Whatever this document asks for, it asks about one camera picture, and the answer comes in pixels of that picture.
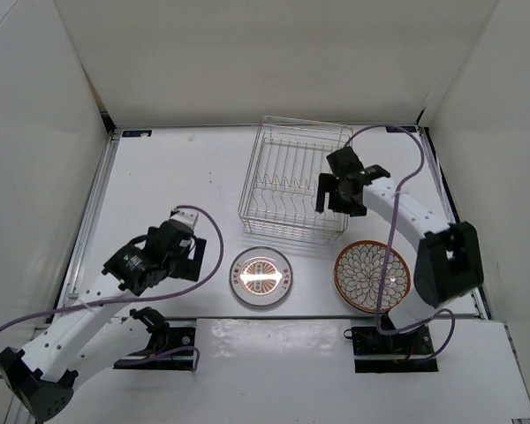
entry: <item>white table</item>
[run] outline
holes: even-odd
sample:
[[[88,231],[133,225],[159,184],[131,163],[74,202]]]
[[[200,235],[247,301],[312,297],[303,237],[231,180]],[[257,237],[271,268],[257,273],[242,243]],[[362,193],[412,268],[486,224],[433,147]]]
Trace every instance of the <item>white table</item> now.
[[[355,374],[349,320],[199,320],[199,370],[102,371],[51,424],[512,424],[530,403],[503,324],[462,320],[439,372]],[[447,322],[430,324],[440,344]]]
[[[377,214],[350,219],[346,233],[328,246],[290,244],[279,238],[244,233],[238,204],[251,155],[255,127],[155,129],[147,138],[122,138],[110,173],[102,211],[84,259],[75,290],[86,290],[104,262],[124,243],[160,224],[178,204],[206,209],[220,224],[225,239],[223,265],[216,276],[199,290],[154,307],[168,317],[352,317],[365,315],[350,307],[338,294],[333,281],[339,252],[357,240],[386,243],[389,225]],[[379,163],[399,181],[419,162],[418,149],[402,133],[375,129],[359,136],[354,148],[368,166]],[[444,215],[435,181],[426,164],[406,188],[436,214]],[[201,217],[198,237],[207,238],[202,275],[216,263],[218,244],[214,230]],[[284,301],[269,310],[249,309],[231,292],[229,270],[234,258],[252,246],[270,246],[287,256],[294,284]],[[393,247],[409,268],[415,263],[414,249],[401,236]],[[164,294],[191,283],[165,280],[150,294]],[[451,305],[456,314],[475,316],[470,295]]]

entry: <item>wire dish rack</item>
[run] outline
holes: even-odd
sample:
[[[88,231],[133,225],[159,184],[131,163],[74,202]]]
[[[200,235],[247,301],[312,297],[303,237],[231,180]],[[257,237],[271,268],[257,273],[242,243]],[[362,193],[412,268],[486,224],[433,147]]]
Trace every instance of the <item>wire dish rack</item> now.
[[[315,212],[318,176],[326,156],[353,134],[347,125],[264,117],[247,169],[239,218],[255,234],[313,243],[337,239],[348,217]]]

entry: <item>plate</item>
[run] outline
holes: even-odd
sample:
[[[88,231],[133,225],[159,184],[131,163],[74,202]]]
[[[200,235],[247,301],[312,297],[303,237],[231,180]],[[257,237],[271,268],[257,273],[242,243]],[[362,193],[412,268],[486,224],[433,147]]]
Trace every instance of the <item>plate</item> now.
[[[238,298],[249,305],[273,305],[291,288],[291,264],[270,247],[247,249],[231,264],[230,285]]]
[[[337,290],[347,303],[360,311],[375,313],[386,249],[386,245],[377,241],[358,241],[342,250],[337,257],[334,267]],[[389,311],[398,305],[410,290],[410,284],[406,262],[393,249],[387,265],[381,310]]]

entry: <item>white wall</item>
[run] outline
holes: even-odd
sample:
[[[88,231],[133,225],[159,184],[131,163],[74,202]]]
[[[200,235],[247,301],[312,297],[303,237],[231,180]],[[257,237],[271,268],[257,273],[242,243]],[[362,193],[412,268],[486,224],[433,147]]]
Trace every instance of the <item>white wall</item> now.
[[[118,125],[414,122],[497,0],[56,0]]]
[[[530,0],[502,0],[431,134],[530,393]]]
[[[0,324],[50,307],[106,132],[52,0],[0,2]],[[19,346],[20,325],[0,337]],[[11,393],[0,381],[0,422]]]

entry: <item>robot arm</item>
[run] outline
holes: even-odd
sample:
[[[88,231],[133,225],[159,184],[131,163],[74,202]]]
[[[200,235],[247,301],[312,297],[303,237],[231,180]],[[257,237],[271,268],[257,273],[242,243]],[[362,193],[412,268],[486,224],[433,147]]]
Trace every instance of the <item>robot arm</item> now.
[[[391,223],[397,186],[389,172],[379,165],[364,168],[348,147],[329,155],[328,162],[332,174],[320,174],[316,212],[323,211],[327,193],[334,212],[364,216],[372,209]],[[448,222],[401,193],[396,230],[417,252],[413,287],[388,312],[396,329],[431,318],[482,284],[479,241],[471,224]]]
[[[0,353],[4,380],[39,422],[62,411],[74,391],[102,369],[130,353],[158,352],[166,345],[169,324],[150,307],[132,310],[124,320],[112,319],[168,276],[198,280],[206,240],[194,236],[197,219],[197,213],[174,210],[169,220],[149,228],[104,264],[105,276],[77,300],[83,309],[61,315],[21,349]],[[144,241],[142,248],[136,246]]]

